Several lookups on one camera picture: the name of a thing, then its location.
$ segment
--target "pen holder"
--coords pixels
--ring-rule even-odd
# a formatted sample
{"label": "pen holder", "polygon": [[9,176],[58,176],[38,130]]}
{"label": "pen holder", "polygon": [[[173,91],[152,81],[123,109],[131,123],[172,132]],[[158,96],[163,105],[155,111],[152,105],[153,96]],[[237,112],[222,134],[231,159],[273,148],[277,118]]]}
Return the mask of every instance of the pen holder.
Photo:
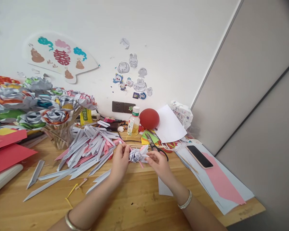
{"label": "pen holder", "polygon": [[73,125],[69,125],[68,123],[59,126],[48,124],[42,128],[42,131],[45,132],[56,149],[66,150],[73,141],[72,129]]}

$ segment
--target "smartphone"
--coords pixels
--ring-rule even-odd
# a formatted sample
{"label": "smartphone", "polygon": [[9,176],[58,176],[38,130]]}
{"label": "smartphone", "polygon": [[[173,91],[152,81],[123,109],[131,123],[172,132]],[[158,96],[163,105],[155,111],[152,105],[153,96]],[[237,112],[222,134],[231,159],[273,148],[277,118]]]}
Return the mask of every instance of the smartphone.
{"label": "smartphone", "polygon": [[186,146],[186,148],[202,168],[207,169],[213,167],[213,164],[194,145]]}

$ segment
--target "left hand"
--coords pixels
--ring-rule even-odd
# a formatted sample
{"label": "left hand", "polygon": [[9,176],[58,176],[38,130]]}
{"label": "left hand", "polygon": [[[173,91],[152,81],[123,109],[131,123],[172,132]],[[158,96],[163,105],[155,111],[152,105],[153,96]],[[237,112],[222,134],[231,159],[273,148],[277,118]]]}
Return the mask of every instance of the left hand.
{"label": "left hand", "polygon": [[130,147],[127,144],[119,144],[116,152],[112,158],[112,168],[109,178],[114,182],[121,182],[124,178],[128,167],[128,157],[130,153]]}

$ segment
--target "red chinese character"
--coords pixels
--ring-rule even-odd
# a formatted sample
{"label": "red chinese character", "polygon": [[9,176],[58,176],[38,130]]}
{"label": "red chinese character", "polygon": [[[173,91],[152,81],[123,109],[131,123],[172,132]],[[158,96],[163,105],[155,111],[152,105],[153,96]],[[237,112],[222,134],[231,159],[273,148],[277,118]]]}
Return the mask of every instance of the red chinese character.
{"label": "red chinese character", "polygon": [[54,51],[54,57],[61,65],[69,65],[71,58],[65,51],[58,51],[57,49]]}

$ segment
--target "phone case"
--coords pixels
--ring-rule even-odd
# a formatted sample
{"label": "phone case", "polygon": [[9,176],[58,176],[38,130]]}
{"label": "phone case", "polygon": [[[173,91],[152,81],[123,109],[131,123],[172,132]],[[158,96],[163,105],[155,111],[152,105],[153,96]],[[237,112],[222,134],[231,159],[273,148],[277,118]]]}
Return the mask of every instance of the phone case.
{"label": "phone case", "polygon": [[206,167],[204,167],[201,163],[200,163],[200,161],[194,156],[194,154],[186,147],[186,149],[189,151],[189,153],[192,155],[192,157],[194,157],[195,158],[195,160],[198,162],[198,164],[203,168],[203,169],[208,169],[208,168],[213,168],[214,166],[212,166],[212,167],[208,167],[208,168],[206,168]]}

